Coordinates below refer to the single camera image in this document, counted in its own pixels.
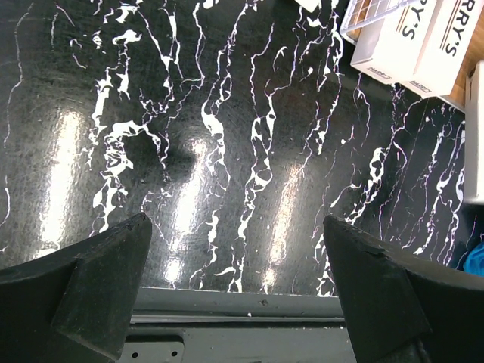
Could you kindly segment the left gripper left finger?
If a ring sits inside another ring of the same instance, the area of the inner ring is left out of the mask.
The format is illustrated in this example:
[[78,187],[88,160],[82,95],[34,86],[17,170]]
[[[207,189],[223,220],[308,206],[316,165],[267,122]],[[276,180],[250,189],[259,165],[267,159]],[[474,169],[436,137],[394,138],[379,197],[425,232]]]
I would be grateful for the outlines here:
[[120,359],[150,249],[139,213],[106,231],[1,271],[3,362]]

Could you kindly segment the white H logo box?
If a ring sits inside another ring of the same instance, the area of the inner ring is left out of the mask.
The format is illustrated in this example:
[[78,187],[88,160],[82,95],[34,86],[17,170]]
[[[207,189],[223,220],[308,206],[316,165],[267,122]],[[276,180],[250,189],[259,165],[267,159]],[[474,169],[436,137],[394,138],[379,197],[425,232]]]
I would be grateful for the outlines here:
[[483,60],[465,87],[464,201],[483,205]]

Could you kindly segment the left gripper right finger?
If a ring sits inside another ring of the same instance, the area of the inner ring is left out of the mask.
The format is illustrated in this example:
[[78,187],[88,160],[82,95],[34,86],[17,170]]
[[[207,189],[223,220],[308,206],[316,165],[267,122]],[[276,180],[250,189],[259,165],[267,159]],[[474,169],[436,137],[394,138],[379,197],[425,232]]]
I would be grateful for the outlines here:
[[481,362],[483,279],[334,216],[324,244],[358,362]]

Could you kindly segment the white Harry's box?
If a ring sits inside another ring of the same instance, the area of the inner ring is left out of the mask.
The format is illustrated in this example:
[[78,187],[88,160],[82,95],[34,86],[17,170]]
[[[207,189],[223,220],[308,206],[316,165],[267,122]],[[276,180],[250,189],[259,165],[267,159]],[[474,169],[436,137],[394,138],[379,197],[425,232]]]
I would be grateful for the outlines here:
[[402,85],[422,98],[450,95],[482,9],[482,0],[438,1],[414,74]]
[[408,81],[414,74],[432,13],[408,9],[365,26],[350,65],[383,84]]

